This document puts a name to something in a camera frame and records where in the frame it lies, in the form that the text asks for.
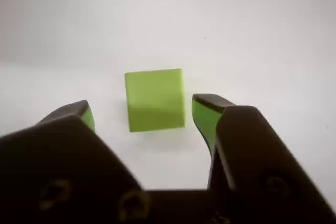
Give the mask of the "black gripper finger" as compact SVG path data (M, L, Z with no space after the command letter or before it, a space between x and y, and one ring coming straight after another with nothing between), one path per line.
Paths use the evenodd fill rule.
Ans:
M226 179L232 223L335 223L316 185L254 106L192 96L192 117Z
M147 193L85 100L1 137L1 223L147 223Z

